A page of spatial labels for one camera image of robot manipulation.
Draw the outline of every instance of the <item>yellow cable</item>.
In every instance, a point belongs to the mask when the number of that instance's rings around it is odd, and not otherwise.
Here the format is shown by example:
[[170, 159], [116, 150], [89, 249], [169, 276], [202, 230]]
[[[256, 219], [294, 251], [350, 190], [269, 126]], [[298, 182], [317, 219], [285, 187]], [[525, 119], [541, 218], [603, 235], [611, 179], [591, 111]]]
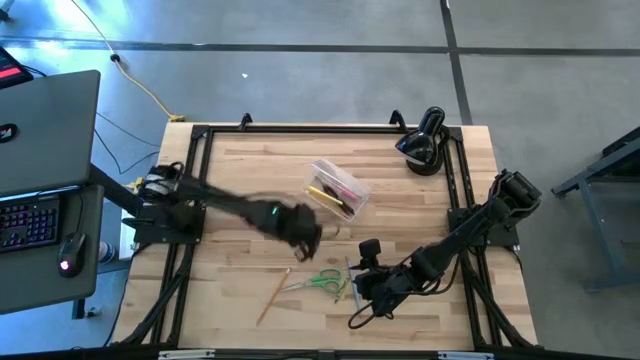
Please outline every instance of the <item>yellow cable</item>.
[[[91, 25], [93, 25], [93, 27], [96, 29], [98, 34], [102, 36], [102, 40], [104, 40], [104, 43], [107, 44], [107, 47], [109, 48], [109, 51], [111, 52], [111, 54], [117, 56], [116, 52], [113, 51], [113, 47], [111, 47], [111, 44], [109, 44], [107, 37], [104, 36], [102, 31], [100, 31], [100, 29], [98, 28], [98, 25], [96, 25], [96, 23], [94, 23], [93, 20], [91, 20], [91, 17], [89, 17], [89, 15], [84, 10], [82, 10], [80, 5], [78, 5], [78, 3], [75, 0], [71, 0], [71, 2], [78, 8], [78, 10], [80, 10], [80, 12], [82, 12], [82, 14], [87, 18], [87, 20], [89, 20], [89, 22], [91, 23]], [[122, 65], [120, 65], [120, 60], [116, 60], [114, 61], [114, 63], [116, 63], [116, 65], [118, 66], [118, 70], [120, 70], [120, 72], [122, 73], [122, 75], [124, 75], [124, 77], [126, 77], [129, 81], [137, 85], [140, 89], [142, 89], [149, 96], [151, 96], [151, 98], [156, 102], [156, 104], [160, 106], [160, 109], [162, 109], [162, 111], [164, 111], [164, 113], [167, 114], [167, 116], [169, 117], [169, 122], [184, 121], [185, 119], [184, 115], [174, 115], [171, 112], [169, 112], [169, 110], [167, 110], [167, 108], [162, 104], [162, 102], [160, 102], [160, 100], [149, 89], [147, 89], [144, 85], [142, 85], [141, 83], [136, 81], [133, 77], [131, 77], [129, 74], [127, 74], [127, 72], [124, 71], [124, 69], [122, 68]]]

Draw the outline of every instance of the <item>scissors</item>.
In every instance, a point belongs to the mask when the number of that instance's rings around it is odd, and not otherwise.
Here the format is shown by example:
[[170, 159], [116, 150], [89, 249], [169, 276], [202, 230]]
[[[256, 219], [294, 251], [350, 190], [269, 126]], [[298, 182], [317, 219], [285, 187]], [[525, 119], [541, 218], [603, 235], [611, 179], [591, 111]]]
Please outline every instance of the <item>scissors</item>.
[[342, 280], [342, 270], [329, 268], [320, 271], [320, 273], [309, 280], [298, 282], [282, 288], [281, 291], [289, 291], [301, 289], [304, 287], [321, 287], [329, 294], [336, 295], [340, 292], [340, 282]]

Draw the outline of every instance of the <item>clear plastic container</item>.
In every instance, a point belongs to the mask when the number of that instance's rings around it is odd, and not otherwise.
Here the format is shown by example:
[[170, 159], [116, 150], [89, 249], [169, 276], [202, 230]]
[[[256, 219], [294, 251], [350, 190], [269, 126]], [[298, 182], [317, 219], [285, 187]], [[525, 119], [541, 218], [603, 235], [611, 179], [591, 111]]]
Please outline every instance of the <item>clear plastic container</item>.
[[346, 221], [353, 220], [369, 200], [371, 188], [327, 160], [311, 164], [313, 175], [303, 190]]

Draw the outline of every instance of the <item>wooden tabletop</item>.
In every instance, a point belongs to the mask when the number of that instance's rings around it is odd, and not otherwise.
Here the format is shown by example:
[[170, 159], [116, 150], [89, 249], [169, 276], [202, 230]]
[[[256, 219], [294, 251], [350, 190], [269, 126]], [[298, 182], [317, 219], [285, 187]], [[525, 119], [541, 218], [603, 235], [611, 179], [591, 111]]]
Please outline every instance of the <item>wooden tabletop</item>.
[[[185, 161], [192, 126], [168, 124], [159, 163]], [[484, 126], [462, 130], [476, 201], [482, 203], [497, 173], [489, 131]], [[286, 192], [318, 209], [323, 221], [335, 222], [302, 191], [311, 175], [311, 163], [322, 158], [368, 184], [372, 194], [356, 219], [343, 223], [337, 238], [323, 241], [313, 261], [305, 263], [296, 261], [288, 245], [266, 240], [242, 220], [207, 210], [203, 241], [196, 249], [189, 282], [180, 346], [471, 349], [460, 274], [447, 293], [409, 297], [394, 311], [395, 320], [374, 319], [359, 330], [347, 327], [355, 310], [351, 287], [337, 304], [317, 288], [280, 293], [256, 326], [287, 267], [293, 269], [288, 284], [310, 278], [326, 267], [344, 268], [345, 256], [358, 262], [358, 243], [370, 238], [380, 239], [380, 262], [396, 264], [418, 246], [447, 235], [450, 204], [444, 169], [429, 177], [413, 174], [394, 149], [397, 139], [397, 135], [362, 134], [216, 134], [207, 178], [210, 184], [238, 193]], [[194, 174], [199, 171], [202, 147]], [[457, 184], [461, 184], [454, 148], [452, 156]], [[462, 192], [459, 198], [464, 204]], [[167, 248], [152, 245], [133, 260], [114, 341], [129, 335], [157, 299]], [[496, 301], [522, 335], [535, 343], [516, 259], [503, 249], [490, 248], [487, 261]], [[489, 338], [486, 313], [478, 302], [483, 334]], [[173, 308], [172, 300], [163, 338], [169, 332]]]

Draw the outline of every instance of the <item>computer mouse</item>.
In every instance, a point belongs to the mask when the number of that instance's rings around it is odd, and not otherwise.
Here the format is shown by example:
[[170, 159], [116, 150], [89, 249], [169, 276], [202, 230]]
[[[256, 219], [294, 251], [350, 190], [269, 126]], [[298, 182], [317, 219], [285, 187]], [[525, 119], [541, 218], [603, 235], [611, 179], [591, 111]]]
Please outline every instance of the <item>computer mouse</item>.
[[82, 271], [86, 238], [85, 234], [71, 233], [62, 239], [58, 249], [58, 273], [60, 276], [71, 278]]

